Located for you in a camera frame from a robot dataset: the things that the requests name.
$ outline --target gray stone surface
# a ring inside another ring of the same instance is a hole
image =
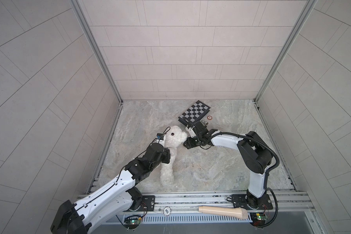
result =
[[[238,134],[255,131],[273,149],[273,145],[251,100],[204,100],[211,107],[207,115],[208,129],[218,129]],[[178,116],[195,101],[127,101],[117,123],[107,157],[99,176],[102,186],[118,175],[119,170],[144,151],[157,133],[167,126],[177,125]],[[160,166],[140,182],[141,192],[169,191],[228,191],[246,190],[249,170],[239,151],[213,146],[208,150],[200,147],[178,147],[174,166],[174,185],[163,187],[160,183]],[[280,164],[268,179],[273,189],[293,188],[287,173]]]

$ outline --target robotic arm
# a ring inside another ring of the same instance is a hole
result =
[[[255,132],[237,135],[217,129],[209,131],[200,121],[189,122],[186,129],[191,137],[183,145],[188,149],[208,144],[239,150],[246,166],[251,170],[250,185],[244,203],[256,209],[268,200],[266,191],[269,171],[279,165],[279,159]],[[53,220],[51,232],[53,234],[91,233],[114,215],[128,209],[136,210],[141,203],[142,194],[135,185],[147,178],[160,163],[170,162],[169,149],[164,148],[165,139],[165,133],[158,134],[147,147],[143,157],[138,156],[133,159],[122,168],[117,177],[94,193],[74,204],[70,200],[63,203]],[[269,167],[272,157],[275,157],[276,163]]]

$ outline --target white fur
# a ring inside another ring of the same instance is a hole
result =
[[[165,139],[165,147],[170,150],[170,163],[161,164],[160,181],[163,186],[169,186],[170,184],[174,183],[173,163],[177,156],[177,147],[185,142],[186,139],[187,133],[183,132],[180,127],[170,127]]]

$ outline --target plush toy head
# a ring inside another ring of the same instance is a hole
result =
[[[180,144],[185,142],[187,139],[187,133],[183,132],[178,126],[171,126],[167,132],[165,139],[165,147],[177,148]]]

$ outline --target tiled wall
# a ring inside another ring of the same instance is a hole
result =
[[[306,1],[79,0],[124,100],[251,99]]]
[[[259,100],[329,234],[351,234],[351,0],[319,0]]]
[[[50,233],[117,105],[68,0],[0,0],[0,233]]]

